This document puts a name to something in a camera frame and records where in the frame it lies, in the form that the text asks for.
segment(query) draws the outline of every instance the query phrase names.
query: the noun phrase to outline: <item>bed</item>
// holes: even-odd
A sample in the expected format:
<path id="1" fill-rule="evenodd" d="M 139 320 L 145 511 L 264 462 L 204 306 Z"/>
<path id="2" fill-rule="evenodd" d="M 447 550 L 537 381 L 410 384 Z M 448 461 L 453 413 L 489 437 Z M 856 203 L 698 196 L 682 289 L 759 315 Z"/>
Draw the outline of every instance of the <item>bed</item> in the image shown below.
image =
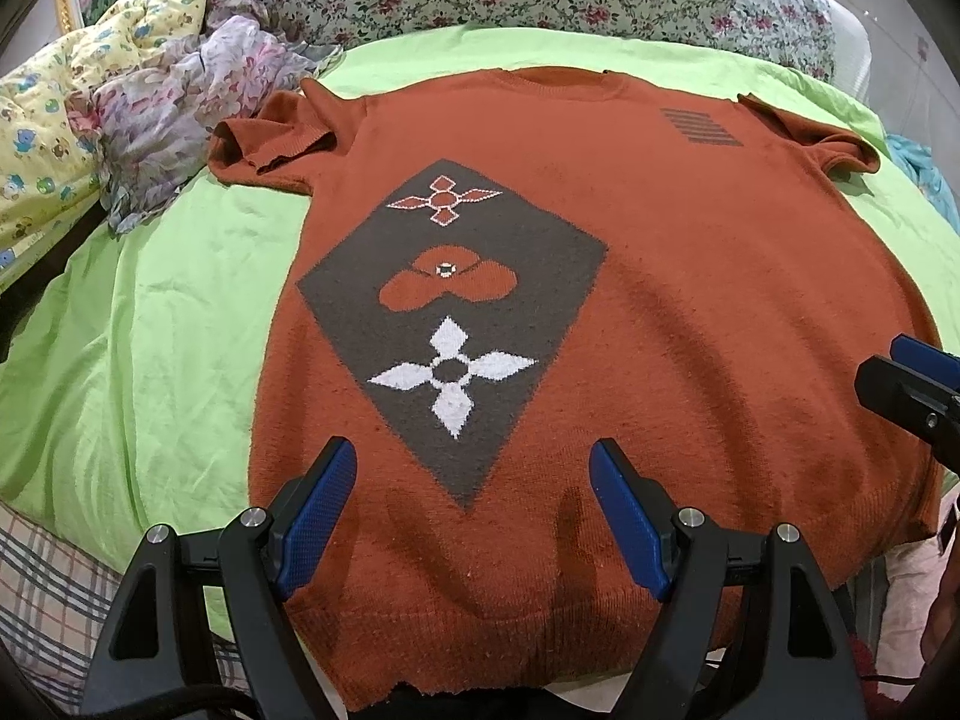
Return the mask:
<path id="1" fill-rule="evenodd" d="M 835 13 L 837 22 L 846 19 Z M 869 44 L 862 28 L 846 24 L 836 83 L 848 94 L 714 50 L 465 26 L 349 50 L 322 81 L 355 98 L 483 67 L 615 69 L 717 98 L 751 91 L 853 129 L 883 152 L 880 123 L 854 99 L 866 88 Z M 960 351 L 960 239 L 886 157 L 877 175 L 839 188 L 922 291 L 944 349 Z M 0 368 L 0 446 L 8 450 L 0 499 L 10 507 L 0 631 L 37 684 L 66 707 L 78 703 L 115 572 L 142 533 L 155 522 L 181 533 L 220 527 L 247 504 L 254 388 L 306 206 L 300 196 L 225 187 L 204 171 L 153 223 L 121 238 L 95 231 L 18 328 Z M 242 686 L 216 593 L 208 609 L 222 637 L 222 671 Z M 618 680 L 594 675 L 586 685 L 555 688 L 608 709 Z"/>

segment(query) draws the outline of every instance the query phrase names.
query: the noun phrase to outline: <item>plaid fabric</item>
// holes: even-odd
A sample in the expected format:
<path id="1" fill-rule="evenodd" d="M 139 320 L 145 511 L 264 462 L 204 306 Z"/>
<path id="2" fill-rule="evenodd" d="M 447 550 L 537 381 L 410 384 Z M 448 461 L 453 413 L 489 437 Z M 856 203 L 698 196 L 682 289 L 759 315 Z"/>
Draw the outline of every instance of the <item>plaid fabric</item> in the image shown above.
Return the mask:
<path id="1" fill-rule="evenodd" d="M 0 637 L 34 685 L 68 712 L 121 575 L 0 504 Z M 224 685 L 247 690 L 236 647 L 217 640 Z"/>

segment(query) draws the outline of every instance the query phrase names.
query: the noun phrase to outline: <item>black cable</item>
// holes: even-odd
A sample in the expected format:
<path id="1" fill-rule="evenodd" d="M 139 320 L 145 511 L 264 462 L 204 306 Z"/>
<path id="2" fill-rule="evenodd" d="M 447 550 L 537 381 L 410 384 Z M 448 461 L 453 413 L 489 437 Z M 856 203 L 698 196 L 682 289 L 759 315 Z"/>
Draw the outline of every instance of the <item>black cable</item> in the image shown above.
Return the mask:
<path id="1" fill-rule="evenodd" d="M 222 685 L 187 685 L 107 712 L 79 715 L 74 720 L 176 720 L 198 709 L 228 709 L 261 720 L 260 707 L 253 698 Z"/>
<path id="2" fill-rule="evenodd" d="M 860 677 L 865 683 L 887 683 L 887 685 L 915 685 L 919 677 L 890 677 L 886 674 L 864 674 Z"/>

